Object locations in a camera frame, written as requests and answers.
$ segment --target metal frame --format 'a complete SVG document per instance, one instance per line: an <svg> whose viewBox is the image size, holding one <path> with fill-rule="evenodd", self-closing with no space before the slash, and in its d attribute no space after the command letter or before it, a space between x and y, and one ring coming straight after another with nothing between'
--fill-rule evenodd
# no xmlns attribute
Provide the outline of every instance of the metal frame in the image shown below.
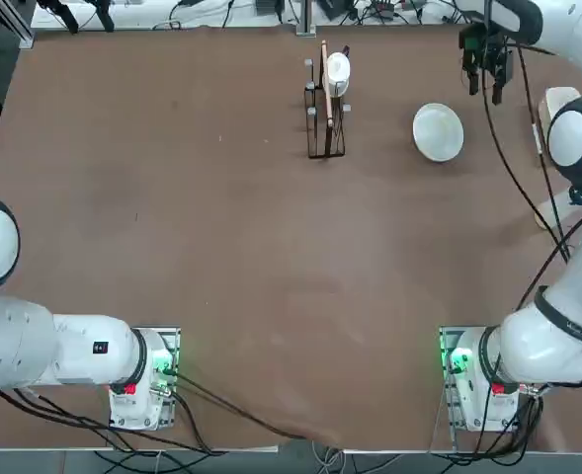
<svg viewBox="0 0 582 474"><path fill-rule="evenodd" d="M457 346L459 337L466 329L472 327L475 326L441 326L438 335L440 339L442 373L445 380L444 398L447 402L449 427L454 452L460 452L458 445L458 432L468 432L468 430L465 427L464 416L461 411L461 403L459 402L459 394L457 393L457 385L450 367L450 357L451 353ZM515 421L513 426L508 430L508 434L510 435L518 426L519 421Z"/></svg>
<svg viewBox="0 0 582 474"><path fill-rule="evenodd" d="M10 0L0 0L0 23L18 37L20 49L32 48L34 32Z"/></svg>
<svg viewBox="0 0 582 474"><path fill-rule="evenodd" d="M312 25L312 0L301 0L301 13L295 33L298 37L316 37L317 29Z"/></svg>
<svg viewBox="0 0 582 474"><path fill-rule="evenodd" d="M157 333L163 342L165 343L165 349L172 355L172 366L169 368L175 371L179 370L179 357L181 354L181 328L176 326L166 326L166 327L148 327L140 326L134 329L151 330ZM176 390L177 380L171 376L165 376L165 386L168 392ZM161 406L161 412L159 415L159 423L156 427L157 430L163 430L166 428L172 428L175 423L176 416L176 400L174 397L165 396ZM111 410L111 415L109 416L109 423L111 426L123 427L125 419L119 418L115 420L113 411Z"/></svg>
<svg viewBox="0 0 582 474"><path fill-rule="evenodd" d="M321 42L319 49L319 78L315 84L314 65L312 59L306 59L305 65L310 67L310 81L303 89L303 104L306 110L306 140L308 145L308 158L311 160L336 158L346 154L346 138L343 128L343 117L346 112L350 111L350 106L344 104L343 96L332 97L330 94L330 84L324 80L328 73L327 65L328 51L326 41ZM317 91L323 91L326 109L326 133L324 152L319 153L318 149L318 113L317 113ZM312 117L312 129L310 128L310 118ZM336 138L336 147L333 152L333 138ZM342 148L339 148L339 141L342 142Z"/></svg>

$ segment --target black metal stand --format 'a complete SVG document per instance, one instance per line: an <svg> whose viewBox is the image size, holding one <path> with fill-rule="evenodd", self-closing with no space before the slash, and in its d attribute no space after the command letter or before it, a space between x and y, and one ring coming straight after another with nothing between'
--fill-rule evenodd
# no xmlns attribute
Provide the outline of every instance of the black metal stand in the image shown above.
<svg viewBox="0 0 582 474"><path fill-rule="evenodd" d="M337 158L346 154L346 138L344 135L343 117L345 112L349 110L349 106L344 104L343 96L338 97L338 91L334 91L335 97L330 97L329 91L324 88L323 78L325 72L325 52L322 53L322 51L325 51L325 42L322 45L322 48L323 49L319 51L319 76L316 83L312 59L306 59L305 61L306 66L310 67L310 81L306 84L303 90L303 103L306 111L306 139L308 144L308 158L311 160ZM324 102L326 103L326 132L323 153L319 153L317 149L319 142L319 112L317 111L317 94L320 96L323 95ZM330 111L328 110L328 101L331 103Z"/></svg>
<svg viewBox="0 0 582 474"><path fill-rule="evenodd" d="M95 14L97 18L102 22L104 30L108 33L112 33L115 30L115 23L109 14L109 6L111 5L110 0L85 0L86 3L93 5L95 7ZM73 35L78 33L79 27L77 20L71 13L69 7L61 3L60 0L38 0L38 4L41 8L50 11L54 15L62 20L64 26Z"/></svg>

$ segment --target metal bracket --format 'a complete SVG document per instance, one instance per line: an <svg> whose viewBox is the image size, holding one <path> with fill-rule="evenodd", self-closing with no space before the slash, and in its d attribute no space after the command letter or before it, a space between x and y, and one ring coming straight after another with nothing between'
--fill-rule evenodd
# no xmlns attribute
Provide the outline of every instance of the metal bracket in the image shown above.
<svg viewBox="0 0 582 474"><path fill-rule="evenodd" d="M20 49L31 49L34 45L34 32L14 8L10 0L0 0L0 22L20 40Z"/></svg>
<svg viewBox="0 0 582 474"><path fill-rule="evenodd" d="M317 29L312 25L312 0L301 0L301 14L295 33L298 37L304 38L317 36Z"/></svg>
<svg viewBox="0 0 582 474"><path fill-rule="evenodd" d="M129 430L161 430L174 426L176 389L174 377L163 374L178 370L181 330L176 327L135 328L147 344L147 361L143 376L125 393L109 391L111 426Z"/></svg>
<svg viewBox="0 0 582 474"><path fill-rule="evenodd" d="M457 434L459 431L467 431L466 421L462 410L455 373L451 367L451 356L459 343L461 335L473 326L442 326L439 332L440 355L442 361L442 372L445 380L445 400L449 413L449 426L453 449L459 450ZM518 422L515 422L508 429L509 432L516 429Z"/></svg>

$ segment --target tabletop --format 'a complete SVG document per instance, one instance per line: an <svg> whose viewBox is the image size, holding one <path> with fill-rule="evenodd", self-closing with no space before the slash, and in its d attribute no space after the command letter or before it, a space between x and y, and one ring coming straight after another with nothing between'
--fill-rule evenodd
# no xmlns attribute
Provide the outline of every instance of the tabletop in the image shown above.
<svg viewBox="0 0 582 474"><path fill-rule="evenodd" d="M39 36L0 123L0 198L23 238L2 292L56 313L180 326L181 368L281 429L345 448L451 449L445 407L434 435L438 329L501 322L551 248L494 150L481 96L460 80L457 31ZM327 162L306 157L302 97L303 61L321 40L348 45L352 63L347 154ZM537 98L582 89L560 58L530 53L528 66ZM515 78L493 117L541 202L522 86ZM430 102L464 127L443 165L413 144L413 116ZM102 388L43 392L106 420ZM191 403L211 445L283 441ZM582 391L545 404L534 449L582 451ZM182 420L158 435L193 442ZM103 444L0 400L0 447L71 446Z"/></svg>

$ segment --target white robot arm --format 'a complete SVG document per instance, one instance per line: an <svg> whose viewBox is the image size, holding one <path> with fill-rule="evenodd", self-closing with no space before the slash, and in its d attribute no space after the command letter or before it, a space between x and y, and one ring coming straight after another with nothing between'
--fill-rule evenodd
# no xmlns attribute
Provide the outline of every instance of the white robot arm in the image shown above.
<svg viewBox="0 0 582 474"><path fill-rule="evenodd" d="M457 0L474 20L484 20L485 0ZM567 58L582 70L582 0L494 0L491 25L508 38ZM582 97L554 117L547 147L556 169L582 196ZM562 277L542 288L525 308L496 328L469 328L450 360L465 426L501 431L517 409L519 383L582 384L582 244Z"/></svg>
<svg viewBox="0 0 582 474"><path fill-rule="evenodd" d="M20 242L16 219L0 201L0 285L16 267ZM157 331L131 329L108 316L53 315L37 304L0 296L0 389L109 385L111 423L156 430L174 418L170 377L161 369L176 363Z"/></svg>

